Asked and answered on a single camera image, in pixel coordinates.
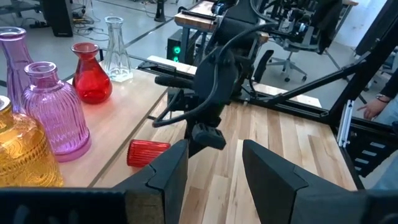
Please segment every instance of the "gray floor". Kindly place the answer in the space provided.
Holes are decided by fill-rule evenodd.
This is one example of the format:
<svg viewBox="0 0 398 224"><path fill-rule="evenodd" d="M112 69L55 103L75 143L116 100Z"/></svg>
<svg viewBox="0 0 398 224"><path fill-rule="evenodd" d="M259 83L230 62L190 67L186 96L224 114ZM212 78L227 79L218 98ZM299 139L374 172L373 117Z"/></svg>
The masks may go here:
<svg viewBox="0 0 398 224"><path fill-rule="evenodd" d="M178 5L175 3L175 0L168 0L165 3L165 15L168 22L165 24L153 20L156 9L155 4L144 5L140 2L130 0L93 0L93 8L88 8L88 15L100 19L100 21L95 23L95 27L102 29L97 30L98 32L104 33L108 33L108 30L103 18L112 15L124 18L123 38L124 43L128 46L127 51L129 54L140 57L148 57L150 55L165 57L167 38L179 29L173 22L172 16L177 13L178 7L189 7L191 5L193 5L193 0L180 0ZM35 12L23 12L22 15L23 18L33 17L41 21L44 20L41 14ZM11 15L1 15L0 26L19 26L23 18L20 19ZM92 32L86 37L79 35L75 35L72 38L54 37L50 28L30 29L28 26L30 23L32 23L32 20L26 21L23 27L27 29L26 42L32 58L35 61L47 60L56 63L58 65L58 75L62 79L69 77L76 69L77 57L70 50L70 47L74 43L94 42L104 48L106 48L108 44L107 35ZM269 49L275 51L274 57L287 58L289 54L276 43L268 42L261 47L259 55L262 55ZM337 43L331 45L328 49L328 53L330 55L318 55L312 52L301 51L293 54L291 60L308 73L306 83L335 72L340 67L354 60L353 51L349 47ZM134 66L139 63L139 61L132 60ZM0 67L4 71L0 73L0 80L5 80L6 61L3 54L0 54ZM286 90L293 90L303 85L301 81L302 75L298 72L293 71L293 74L290 76L291 81L286 83L284 81L284 76L281 75L281 71L281 67L268 67L261 82ZM345 80L338 80L329 85L312 90L308 92L307 95L319 98L321 105L329 109L346 85L347 82ZM362 96L365 100L369 101L374 98L376 93L383 86L384 83L379 82L373 85L368 92L362 92ZM0 94L6 94L6 89L4 87L0 87ZM363 103L360 100L356 100L355 108L362 105ZM362 116L362 112L355 111L354 115Z"/></svg>

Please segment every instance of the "wooden board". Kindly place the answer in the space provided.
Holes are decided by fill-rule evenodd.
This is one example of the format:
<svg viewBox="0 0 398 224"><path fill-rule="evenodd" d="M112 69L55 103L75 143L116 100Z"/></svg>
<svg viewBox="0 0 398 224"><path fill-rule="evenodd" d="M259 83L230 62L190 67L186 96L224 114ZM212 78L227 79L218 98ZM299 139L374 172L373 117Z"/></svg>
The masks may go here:
<svg viewBox="0 0 398 224"><path fill-rule="evenodd" d="M284 90L257 84L268 94ZM320 106L307 96L295 100ZM166 96L151 113L167 106ZM227 145L206 148L190 158L180 223L260 223L244 173L242 145L252 139L300 167L348 190L355 184L329 126L253 105L231 103L221 114L219 129ZM175 143L183 138L185 122L155 129L145 121L131 139ZM137 172L126 165L127 147L105 170L95 187L113 187Z"/></svg>
<svg viewBox="0 0 398 224"><path fill-rule="evenodd" d="M211 12L211 7L213 6L213 4L214 4L213 2L202 1L197 6L192 8L190 11L206 16L215 16ZM217 27L217 24L209 19L203 19L196 16L188 16L182 14L181 12L174 16L174 21L179 26L189 26L190 28L198 29L203 32L213 32ZM269 34L265 32L259 32L259 35L260 35L259 38L260 43L263 44L268 41Z"/></svg>
<svg viewBox="0 0 398 224"><path fill-rule="evenodd" d="M91 187L164 95L166 87L156 85L154 75L133 73L132 80L113 82L104 103L83 104L92 144L81 158L60 164L66 187Z"/></svg>

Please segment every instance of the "red object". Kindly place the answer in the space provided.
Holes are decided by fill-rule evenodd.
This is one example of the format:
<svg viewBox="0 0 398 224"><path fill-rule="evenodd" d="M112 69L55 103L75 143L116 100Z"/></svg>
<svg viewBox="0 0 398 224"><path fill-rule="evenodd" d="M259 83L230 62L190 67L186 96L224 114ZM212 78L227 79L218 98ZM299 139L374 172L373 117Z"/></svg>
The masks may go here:
<svg viewBox="0 0 398 224"><path fill-rule="evenodd" d="M72 51L79 57L72 85L80 99L89 104L102 103L112 93L112 83L95 59L99 47L92 43L78 43Z"/></svg>
<svg viewBox="0 0 398 224"><path fill-rule="evenodd" d="M127 165L144 167L164 151L168 150L169 147L169 143L132 140L127 152Z"/></svg>

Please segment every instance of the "pink ribbed vase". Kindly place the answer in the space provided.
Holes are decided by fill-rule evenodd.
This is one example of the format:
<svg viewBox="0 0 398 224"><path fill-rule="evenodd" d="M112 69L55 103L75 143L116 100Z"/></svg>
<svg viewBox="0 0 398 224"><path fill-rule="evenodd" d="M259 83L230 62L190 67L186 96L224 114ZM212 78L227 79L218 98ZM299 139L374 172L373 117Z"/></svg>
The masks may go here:
<svg viewBox="0 0 398 224"><path fill-rule="evenodd" d="M84 155L91 145L90 132L75 89L59 80L52 62L32 63L25 72L30 85L22 94L22 106L43 124L57 160L66 162Z"/></svg>

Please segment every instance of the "purple glass vase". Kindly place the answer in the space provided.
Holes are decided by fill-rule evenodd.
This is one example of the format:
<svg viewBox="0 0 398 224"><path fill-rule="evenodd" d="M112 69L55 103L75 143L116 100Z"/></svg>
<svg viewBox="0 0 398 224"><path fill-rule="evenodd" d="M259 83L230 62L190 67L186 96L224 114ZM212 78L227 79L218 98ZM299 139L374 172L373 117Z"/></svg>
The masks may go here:
<svg viewBox="0 0 398 224"><path fill-rule="evenodd" d="M29 85L24 68L32 63L25 44L26 30L18 27L0 27L0 43L7 59L7 96L15 113L24 113L21 95Z"/></svg>
<svg viewBox="0 0 398 224"><path fill-rule="evenodd" d="M71 161L90 148L81 101L75 89L59 80L52 62L35 62L25 67L30 85L22 94L26 113L44 126L55 157L59 162Z"/></svg>

